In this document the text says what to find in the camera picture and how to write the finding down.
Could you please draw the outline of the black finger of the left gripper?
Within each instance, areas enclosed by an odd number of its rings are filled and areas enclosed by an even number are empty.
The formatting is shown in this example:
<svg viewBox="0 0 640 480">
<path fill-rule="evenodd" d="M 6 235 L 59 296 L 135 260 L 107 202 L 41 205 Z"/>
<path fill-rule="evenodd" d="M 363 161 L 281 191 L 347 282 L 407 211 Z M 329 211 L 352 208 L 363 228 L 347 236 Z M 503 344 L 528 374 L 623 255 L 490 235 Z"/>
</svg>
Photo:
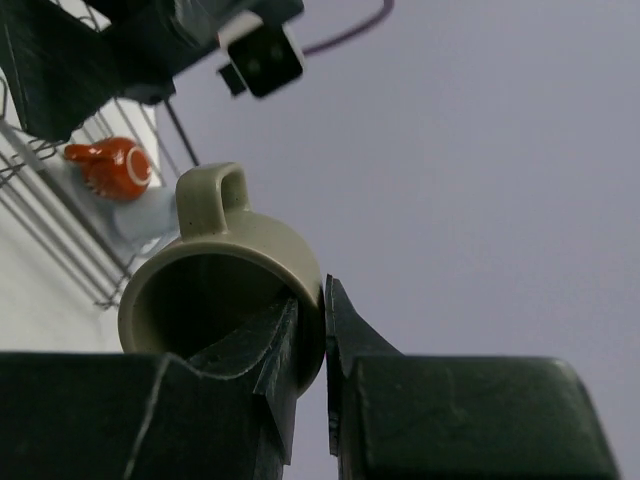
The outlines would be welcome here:
<svg viewBox="0 0 640 480">
<path fill-rule="evenodd" d="M 1 3 L 1 70 L 20 125 L 67 140 L 122 82 L 101 34 L 50 1 Z"/>
</svg>

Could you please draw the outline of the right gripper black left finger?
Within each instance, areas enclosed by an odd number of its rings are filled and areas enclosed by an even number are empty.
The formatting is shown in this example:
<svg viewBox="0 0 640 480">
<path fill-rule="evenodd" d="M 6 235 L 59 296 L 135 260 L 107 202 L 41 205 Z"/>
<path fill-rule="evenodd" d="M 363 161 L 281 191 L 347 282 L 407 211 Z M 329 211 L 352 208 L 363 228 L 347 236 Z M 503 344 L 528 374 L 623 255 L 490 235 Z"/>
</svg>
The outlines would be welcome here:
<svg viewBox="0 0 640 480">
<path fill-rule="evenodd" d="M 298 304 L 189 359 L 5 352 L 5 479 L 278 479 L 291 460 Z"/>
</svg>

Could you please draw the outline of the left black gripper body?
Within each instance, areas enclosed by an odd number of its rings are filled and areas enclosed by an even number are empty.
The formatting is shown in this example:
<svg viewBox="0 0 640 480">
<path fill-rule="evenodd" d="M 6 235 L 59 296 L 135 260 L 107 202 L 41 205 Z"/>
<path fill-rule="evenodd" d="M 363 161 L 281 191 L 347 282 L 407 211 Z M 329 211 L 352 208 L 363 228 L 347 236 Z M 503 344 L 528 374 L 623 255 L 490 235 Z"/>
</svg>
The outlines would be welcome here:
<svg viewBox="0 0 640 480">
<path fill-rule="evenodd" d="M 286 23 L 304 12 L 301 1 L 101 1 L 111 21 L 103 38 L 134 60 L 123 75 L 124 95 L 156 103 L 174 92 L 173 78 L 220 49 L 218 31 L 241 12 L 269 24 Z"/>
</svg>

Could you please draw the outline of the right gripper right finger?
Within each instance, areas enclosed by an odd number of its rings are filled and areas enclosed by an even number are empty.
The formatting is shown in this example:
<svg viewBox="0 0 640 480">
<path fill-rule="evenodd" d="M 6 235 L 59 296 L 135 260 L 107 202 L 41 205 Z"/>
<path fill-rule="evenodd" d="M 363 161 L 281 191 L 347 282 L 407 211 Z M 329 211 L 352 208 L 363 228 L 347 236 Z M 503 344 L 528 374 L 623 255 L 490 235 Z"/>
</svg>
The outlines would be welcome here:
<svg viewBox="0 0 640 480">
<path fill-rule="evenodd" d="M 342 479 L 616 479 L 573 367 L 542 356 L 397 350 L 325 287 L 330 451 Z"/>
</svg>

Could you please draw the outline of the orange black patterned cup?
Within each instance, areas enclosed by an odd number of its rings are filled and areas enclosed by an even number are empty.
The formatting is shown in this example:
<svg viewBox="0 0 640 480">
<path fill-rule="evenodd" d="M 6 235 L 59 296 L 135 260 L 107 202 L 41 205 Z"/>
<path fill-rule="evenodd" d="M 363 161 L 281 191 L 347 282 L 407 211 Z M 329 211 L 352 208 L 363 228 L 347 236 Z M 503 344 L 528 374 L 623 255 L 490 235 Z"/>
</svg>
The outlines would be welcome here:
<svg viewBox="0 0 640 480">
<path fill-rule="evenodd" d="M 151 183 L 150 157 L 142 146 L 126 137 L 68 144 L 63 155 L 79 168 L 85 186 L 101 198 L 131 202 L 141 197 Z"/>
</svg>

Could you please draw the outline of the small grey espresso cup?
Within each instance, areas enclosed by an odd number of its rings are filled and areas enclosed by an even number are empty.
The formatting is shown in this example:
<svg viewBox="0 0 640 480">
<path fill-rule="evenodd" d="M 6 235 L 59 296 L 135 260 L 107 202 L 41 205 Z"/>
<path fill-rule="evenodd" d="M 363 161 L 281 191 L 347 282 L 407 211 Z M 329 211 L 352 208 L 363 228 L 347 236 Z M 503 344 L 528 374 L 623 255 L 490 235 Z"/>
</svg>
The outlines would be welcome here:
<svg viewBox="0 0 640 480">
<path fill-rule="evenodd" d="M 238 163 L 195 167 L 175 189 L 179 236 L 133 274 L 118 309 L 126 353 L 195 355 L 280 296 L 298 302 L 297 386 L 313 383 L 324 351 L 318 261 L 290 226 L 252 210 Z"/>
</svg>

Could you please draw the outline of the light blue ceramic mug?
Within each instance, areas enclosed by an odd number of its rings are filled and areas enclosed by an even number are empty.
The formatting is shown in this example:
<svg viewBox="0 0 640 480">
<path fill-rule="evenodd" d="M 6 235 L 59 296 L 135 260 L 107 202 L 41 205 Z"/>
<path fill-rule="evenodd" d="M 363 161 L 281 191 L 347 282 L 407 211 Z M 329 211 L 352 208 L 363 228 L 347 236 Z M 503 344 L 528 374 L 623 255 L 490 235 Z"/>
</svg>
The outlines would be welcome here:
<svg viewBox="0 0 640 480">
<path fill-rule="evenodd" d="M 103 232 L 122 256 L 149 258 L 178 236 L 175 190 L 153 186 L 136 200 L 95 198 Z"/>
</svg>

